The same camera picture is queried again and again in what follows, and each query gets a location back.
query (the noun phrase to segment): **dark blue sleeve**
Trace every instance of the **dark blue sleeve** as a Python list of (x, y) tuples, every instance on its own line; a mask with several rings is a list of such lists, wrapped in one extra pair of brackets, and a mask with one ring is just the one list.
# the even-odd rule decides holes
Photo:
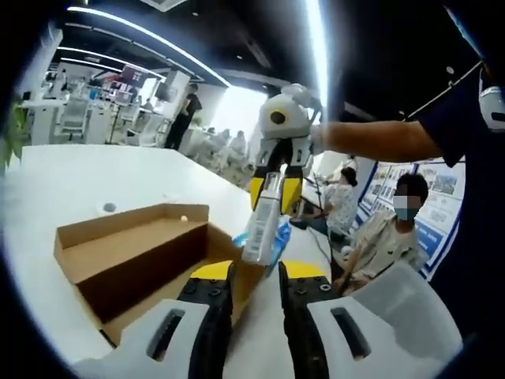
[(471, 135), (482, 123), (478, 83), (474, 79), (467, 77), (438, 100), (430, 112), (418, 119), (442, 151), (449, 167), (467, 153)]

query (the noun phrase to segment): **display board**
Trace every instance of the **display board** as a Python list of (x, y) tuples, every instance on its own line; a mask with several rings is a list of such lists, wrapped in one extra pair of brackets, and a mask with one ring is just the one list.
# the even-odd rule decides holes
[(418, 172), (428, 183), (428, 199), (416, 217), (416, 231), (420, 247), (429, 260), (422, 273), (431, 278), (440, 260), (451, 248), (458, 228), (459, 212), (465, 192), (465, 161), (462, 159), (449, 168), (443, 159), (431, 159), (417, 163), (378, 163), (377, 170), (365, 189), (359, 204), (359, 227), (375, 211), (394, 209), (398, 178), (406, 172)]
[(380, 193), (382, 185), (386, 181), (387, 174), (389, 172), (391, 165), (389, 163), (379, 162), (377, 164), (377, 169), (373, 175), (372, 181), (365, 190), (365, 195), (361, 200), (361, 207), (368, 212), (372, 211), (372, 206), (376, 202), (376, 199)]
[(465, 164), (449, 168), (445, 163), (421, 163), (417, 172), (428, 183), (429, 195), (416, 217), (419, 244), (429, 255), (423, 270), (426, 275), (435, 268), (458, 224), (465, 194)]

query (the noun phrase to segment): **small hole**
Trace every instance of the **small hole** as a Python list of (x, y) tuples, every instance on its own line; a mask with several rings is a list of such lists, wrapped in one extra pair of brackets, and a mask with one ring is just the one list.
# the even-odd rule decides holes
[(114, 204), (114, 203), (106, 203), (103, 206), (103, 210), (105, 212), (109, 212), (109, 213), (115, 212), (115, 210), (116, 210), (116, 204)]

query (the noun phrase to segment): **human hand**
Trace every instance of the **human hand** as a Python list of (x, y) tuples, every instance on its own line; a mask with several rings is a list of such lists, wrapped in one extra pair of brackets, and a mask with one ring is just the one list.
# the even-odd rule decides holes
[(335, 286), (336, 289), (340, 289), (342, 288), (342, 286), (344, 285), (344, 283), (346, 282), (346, 278), (344, 277), (341, 277), (341, 278), (338, 278), (335, 282), (333, 282), (333, 285)]

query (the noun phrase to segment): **person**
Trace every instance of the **person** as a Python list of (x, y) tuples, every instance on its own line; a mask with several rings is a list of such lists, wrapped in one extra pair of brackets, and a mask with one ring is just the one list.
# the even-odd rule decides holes
[(415, 216), (428, 198), (428, 183), (420, 174), (406, 173), (396, 183), (395, 210), (373, 213), (353, 236), (352, 253), (335, 286), (344, 295), (363, 287), (396, 261), (404, 260), (416, 271), (428, 261), (418, 246)]
[(466, 161), (465, 196), (458, 233), (430, 284), (451, 312), (465, 348), (440, 377), (476, 377), (498, 366), (503, 336), (501, 236), (505, 214), (505, 54), (499, 41), (498, 3), (443, 2), (456, 26), (483, 60), (480, 72), (455, 85), (416, 121), (329, 122), (312, 138), (327, 148), (387, 162), (443, 157)]
[(82, 77), (78, 82), (74, 90), (74, 95), (75, 96), (82, 96), (84, 88), (86, 87), (86, 78)]
[(237, 136), (234, 137), (230, 144), (226, 146), (220, 152), (220, 164), (219, 169), (224, 170), (230, 164), (235, 164), (239, 167), (245, 164), (245, 148), (247, 147), (247, 142), (245, 141), (245, 135), (242, 130), (239, 130)]
[(244, 132), (239, 130), (237, 136), (231, 140), (230, 148), (238, 155), (243, 156), (245, 154), (246, 145)]
[(151, 98), (147, 99), (145, 103), (142, 105), (142, 107), (148, 111), (153, 111), (154, 107), (151, 104)]
[(324, 178), (324, 184), (328, 186), (331, 184), (338, 183), (339, 179), (340, 179), (340, 172), (342, 171), (343, 168), (346, 168), (346, 167), (353, 168), (357, 174), (357, 161), (356, 161), (356, 156), (354, 154), (347, 154), (347, 159), (340, 162), (340, 164), (336, 168), (336, 170), (333, 171), (332, 174), (330, 174), (326, 178)]
[(291, 219), (291, 225), (319, 231), (333, 240), (340, 240), (346, 233), (357, 214), (357, 198), (353, 187), (357, 186), (356, 171), (346, 167), (342, 171), (337, 188), (324, 205), (324, 210), (304, 213), (300, 219)]
[(132, 94), (132, 96), (129, 99), (129, 102), (131, 104), (134, 104), (137, 101), (137, 95), (139, 94), (139, 92), (138, 92), (137, 88), (135, 88), (132, 85), (129, 86), (128, 92)]
[(56, 78), (54, 79), (53, 88), (51, 91), (51, 97), (59, 99), (65, 84), (66, 84), (66, 69), (63, 69), (61, 72), (56, 74)]
[(179, 149), (184, 133), (189, 128), (189, 124), (191, 123), (194, 114), (202, 109), (200, 100), (196, 95), (197, 91), (198, 85), (192, 83), (189, 86), (188, 95), (182, 105), (181, 112), (175, 118), (174, 123), (170, 128), (170, 132), (168, 133), (168, 136), (166, 136), (165, 148), (172, 148), (174, 150)]

